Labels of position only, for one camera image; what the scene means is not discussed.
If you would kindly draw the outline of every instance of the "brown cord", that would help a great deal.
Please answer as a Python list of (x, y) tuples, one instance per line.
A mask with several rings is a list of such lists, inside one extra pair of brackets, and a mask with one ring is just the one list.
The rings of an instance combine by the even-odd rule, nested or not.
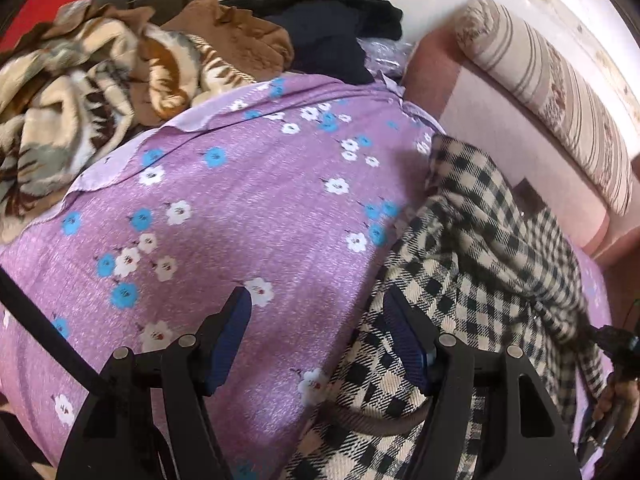
[(332, 402), (325, 402), (320, 408), (319, 417), (356, 433), (370, 436), (395, 436), (409, 433), (423, 423), (429, 415), (432, 399), (433, 397), (428, 397), (417, 410), (400, 418), (377, 418), (361, 412), (353, 412)]

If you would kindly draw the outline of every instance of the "black and white checkered fabric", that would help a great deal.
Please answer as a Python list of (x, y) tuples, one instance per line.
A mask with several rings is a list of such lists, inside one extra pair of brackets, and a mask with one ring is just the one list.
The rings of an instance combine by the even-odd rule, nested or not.
[[(597, 396), (604, 387), (595, 346), (576, 352), (586, 300), (577, 259), (556, 218), (524, 218), (504, 177), (477, 148), (435, 136), (433, 193), (391, 249), (365, 313), (329, 384), (328, 402), (377, 418), (415, 411), (425, 397), (406, 378), (383, 319), (383, 295), (397, 285), (409, 304), (473, 348), (520, 346), (563, 420), (575, 413), (575, 365)], [(480, 447), (484, 397), (475, 391), (458, 466), (471, 478)], [(368, 436), (319, 417), (283, 472), (294, 480), (401, 479), (422, 429)]]

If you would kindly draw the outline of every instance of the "black fabric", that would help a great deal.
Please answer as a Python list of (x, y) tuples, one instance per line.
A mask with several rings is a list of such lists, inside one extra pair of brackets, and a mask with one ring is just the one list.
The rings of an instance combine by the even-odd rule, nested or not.
[(287, 30), (292, 70), (324, 74), (348, 84), (373, 81), (356, 38), (402, 36), (402, 10), (386, 0), (223, 0)]
[(360, 19), (357, 9), (341, 2), (312, 0), (266, 19), (289, 33), (293, 70), (324, 74), (353, 85), (373, 81), (364, 67), (366, 54), (356, 41)]
[[(0, 394), (0, 406), (7, 404)], [(31, 465), (50, 465), (13, 413), (0, 411), (0, 478), (42, 480)]]

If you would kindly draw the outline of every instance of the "dark clothing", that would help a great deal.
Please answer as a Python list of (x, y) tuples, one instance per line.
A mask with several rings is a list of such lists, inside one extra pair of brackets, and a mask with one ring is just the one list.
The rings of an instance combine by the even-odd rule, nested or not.
[(224, 0), (285, 28), (294, 48), (291, 68), (341, 79), (373, 81), (356, 38), (402, 36), (402, 10), (386, 0)]

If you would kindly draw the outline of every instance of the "black metal clamp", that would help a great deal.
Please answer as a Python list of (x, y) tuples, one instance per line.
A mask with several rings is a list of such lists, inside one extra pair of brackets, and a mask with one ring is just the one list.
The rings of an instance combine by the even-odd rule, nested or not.
[(474, 387), (484, 389), (487, 410), (473, 478), (580, 479), (558, 410), (519, 347), (482, 351), (439, 333), (397, 287), (385, 292), (383, 314), (407, 379), (435, 398), (405, 480), (456, 477)]
[(177, 480), (169, 445), (151, 410), (150, 390), (162, 388), (180, 480), (232, 480), (203, 397), (225, 382), (251, 308), (249, 292), (236, 287), (222, 311), (207, 317), (196, 334), (145, 354), (117, 348), (100, 373), (109, 392), (85, 400), (57, 478)]

